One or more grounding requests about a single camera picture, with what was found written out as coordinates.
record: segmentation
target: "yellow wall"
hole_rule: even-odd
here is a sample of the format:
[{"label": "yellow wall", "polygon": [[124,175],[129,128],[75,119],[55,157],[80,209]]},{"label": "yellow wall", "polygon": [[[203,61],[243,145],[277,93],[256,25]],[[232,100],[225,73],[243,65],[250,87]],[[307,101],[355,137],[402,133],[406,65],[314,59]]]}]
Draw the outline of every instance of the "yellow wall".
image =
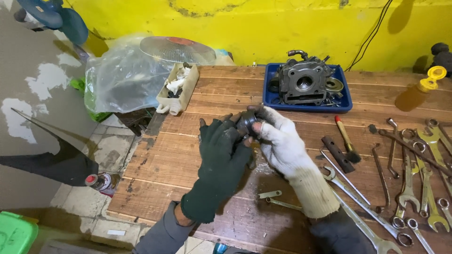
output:
[{"label": "yellow wall", "polygon": [[[286,52],[330,55],[349,66],[386,0],[65,0],[105,39],[133,32],[189,38],[224,48],[238,65],[287,60]],[[411,71],[430,47],[452,44],[452,0],[394,0],[365,57],[353,68]]]}]

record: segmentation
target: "yellow bottle cap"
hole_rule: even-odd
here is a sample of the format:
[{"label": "yellow bottle cap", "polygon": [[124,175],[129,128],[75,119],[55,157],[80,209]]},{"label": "yellow bottle cap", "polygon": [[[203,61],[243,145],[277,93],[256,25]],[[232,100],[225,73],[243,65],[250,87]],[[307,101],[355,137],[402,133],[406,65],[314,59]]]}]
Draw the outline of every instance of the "yellow bottle cap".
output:
[{"label": "yellow bottle cap", "polygon": [[435,90],[438,88],[437,80],[444,78],[447,74],[446,68],[442,66],[433,66],[427,72],[428,78],[421,79],[418,88],[423,92]]}]

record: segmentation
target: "gray wall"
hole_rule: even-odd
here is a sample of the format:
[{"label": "gray wall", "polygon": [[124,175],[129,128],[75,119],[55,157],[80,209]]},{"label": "gray wall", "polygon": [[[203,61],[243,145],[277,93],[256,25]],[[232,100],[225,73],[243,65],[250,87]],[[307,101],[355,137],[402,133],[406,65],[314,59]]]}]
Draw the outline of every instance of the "gray wall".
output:
[{"label": "gray wall", "polygon": [[[63,53],[61,49],[68,49],[64,44],[67,42],[58,40],[53,31],[36,33],[17,24],[12,16],[19,8],[17,2],[12,3],[10,11],[2,0],[0,5],[3,5],[0,6],[0,107],[5,98],[26,102],[33,108],[37,119],[65,130],[63,133],[50,128],[82,150],[96,123],[86,113],[78,91],[69,86],[64,89],[64,85],[60,85],[49,90],[51,98],[40,99],[37,93],[31,91],[25,79],[38,78],[38,68],[43,63],[57,65],[69,78],[84,76],[85,67],[60,63],[58,55]],[[47,78],[53,78],[51,73],[44,74],[50,75]],[[42,104],[46,105],[48,113],[38,110],[37,105]],[[11,136],[6,116],[0,111],[0,155],[58,152],[59,145],[52,136],[29,122],[23,125],[31,128],[36,144]],[[60,185],[45,177],[0,165],[0,210],[48,207]]]}]

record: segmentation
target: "sleeve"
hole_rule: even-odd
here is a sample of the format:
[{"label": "sleeve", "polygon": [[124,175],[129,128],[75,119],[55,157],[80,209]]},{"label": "sleeve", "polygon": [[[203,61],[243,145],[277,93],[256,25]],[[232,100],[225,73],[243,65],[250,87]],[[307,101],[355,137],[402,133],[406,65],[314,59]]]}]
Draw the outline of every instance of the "sleeve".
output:
[{"label": "sleeve", "polygon": [[178,203],[170,203],[163,217],[140,237],[133,254],[174,254],[182,247],[196,223],[187,227],[177,223],[174,208]]},{"label": "sleeve", "polygon": [[372,243],[342,207],[310,227],[324,254],[376,254]]}]

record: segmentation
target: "paint brush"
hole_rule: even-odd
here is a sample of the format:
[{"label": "paint brush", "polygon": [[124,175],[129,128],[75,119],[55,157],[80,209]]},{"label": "paint brush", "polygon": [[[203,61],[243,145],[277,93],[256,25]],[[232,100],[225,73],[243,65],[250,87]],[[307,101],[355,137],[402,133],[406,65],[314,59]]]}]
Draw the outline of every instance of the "paint brush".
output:
[{"label": "paint brush", "polygon": [[361,156],[356,152],[355,147],[350,142],[350,138],[345,131],[344,124],[340,120],[339,116],[335,116],[334,120],[339,128],[340,134],[342,134],[342,138],[344,138],[345,149],[347,150],[347,154],[345,158],[347,158],[351,163],[358,163],[361,161]]}]

